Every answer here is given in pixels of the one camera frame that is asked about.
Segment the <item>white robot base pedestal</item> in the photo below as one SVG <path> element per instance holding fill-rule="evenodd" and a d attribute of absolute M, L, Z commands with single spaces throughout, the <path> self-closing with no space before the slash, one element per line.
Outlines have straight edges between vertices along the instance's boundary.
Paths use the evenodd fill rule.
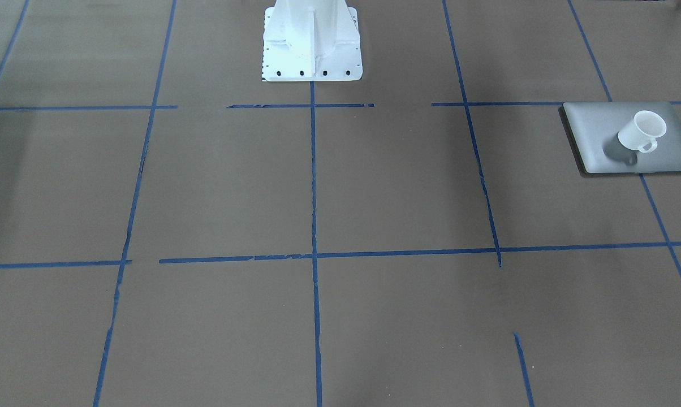
<path fill-rule="evenodd" d="M 261 79 L 358 81 L 359 16 L 345 1 L 276 1 L 265 9 Z"/>

